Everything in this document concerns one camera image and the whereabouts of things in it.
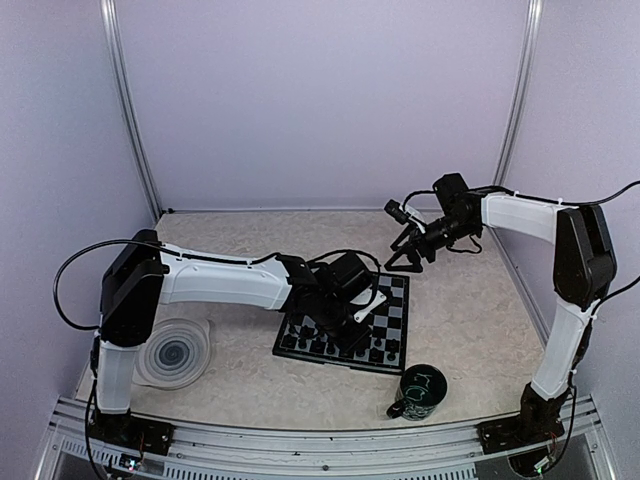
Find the black chess piece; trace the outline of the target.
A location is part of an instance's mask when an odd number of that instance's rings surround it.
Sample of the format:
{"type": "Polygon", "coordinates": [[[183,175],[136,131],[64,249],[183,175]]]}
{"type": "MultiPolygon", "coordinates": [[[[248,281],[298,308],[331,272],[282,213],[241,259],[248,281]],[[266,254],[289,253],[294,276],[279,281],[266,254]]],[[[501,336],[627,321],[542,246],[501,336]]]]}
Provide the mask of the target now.
{"type": "Polygon", "coordinates": [[[310,351],[317,354],[323,354],[325,351],[325,342],[322,340],[314,340],[311,343],[310,351]]]}
{"type": "Polygon", "coordinates": [[[387,340],[387,348],[389,351],[398,351],[399,350],[399,341],[395,340],[395,339],[388,339],[387,340]]]}

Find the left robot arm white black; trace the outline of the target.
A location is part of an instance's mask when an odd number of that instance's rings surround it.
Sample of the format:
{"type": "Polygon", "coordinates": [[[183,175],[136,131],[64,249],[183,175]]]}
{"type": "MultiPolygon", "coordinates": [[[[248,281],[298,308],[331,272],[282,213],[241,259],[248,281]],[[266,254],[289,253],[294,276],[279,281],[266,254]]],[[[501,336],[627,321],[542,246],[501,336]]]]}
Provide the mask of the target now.
{"type": "Polygon", "coordinates": [[[352,352],[371,335],[365,317],[385,300],[375,273],[353,250],[332,252],[331,263],[279,252],[216,257],[164,244],[152,229],[122,244],[102,278],[91,392],[96,432],[121,445],[172,432],[130,409],[135,358],[151,337],[158,306],[222,303],[301,314],[340,351],[352,352]]]}

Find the black grey chess board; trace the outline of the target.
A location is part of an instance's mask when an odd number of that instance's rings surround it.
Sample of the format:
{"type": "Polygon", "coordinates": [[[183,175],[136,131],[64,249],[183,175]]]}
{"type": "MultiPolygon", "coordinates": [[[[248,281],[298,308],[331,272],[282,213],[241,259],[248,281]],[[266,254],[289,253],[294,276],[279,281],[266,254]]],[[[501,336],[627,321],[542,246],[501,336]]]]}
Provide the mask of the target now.
{"type": "Polygon", "coordinates": [[[282,358],[315,364],[336,365],[360,371],[388,375],[402,374],[405,370],[408,344],[410,278],[403,275],[383,274],[380,279],[380,286],[381,290],[387,295],[387,300],[374,309],[363,321],[370,328],[371,337],[362,349],[354,350],[350,353],[341,353],[327,335],[319,332],[309,317],[288,314],[282,321],[272,348],[272,354],[282,358]],[[297,327],[297,334],[289,333],[288,328],[290,325],[297,327]],[[285,335],[291,335],[296,338],[294,348],[282,347],[282,340],[285,335]],[[376,338],[384,340],[383,350],[374,346],[376,338]],[[388,339],[395,339],[400,343],[398,351],[391,351],[398,354],[398,360],[395,364],[388,362],[386,359],[389,352],[387,348],[388,339]],[[325,342],[323,354],[310,351],[311,343],[314,340],[325,342]]]}

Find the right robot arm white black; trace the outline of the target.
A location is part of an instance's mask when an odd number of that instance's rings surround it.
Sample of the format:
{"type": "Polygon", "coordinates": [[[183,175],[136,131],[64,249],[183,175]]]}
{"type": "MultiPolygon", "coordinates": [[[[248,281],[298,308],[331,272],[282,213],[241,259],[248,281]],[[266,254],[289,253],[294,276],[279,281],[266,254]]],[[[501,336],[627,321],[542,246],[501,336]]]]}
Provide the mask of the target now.
{"type": "Polygon", "coordinates": [[[404,227],[391,245],[386,270],[420,273],[423,262],[434,262],[439,249],[479,237],[486,227],[553,245],[556,310],[541,364],[524,388],[518,414],[482,422],[478,432],[486,453],[562,436],[560,410],[588,348],[597,307],[617,272],[601,207],[537,199],[495,185],[471,188],[458,173],[438,179],[430,192],[443,212],[431,223],[407,201],[386,203],[385,212],[404,227]]]}

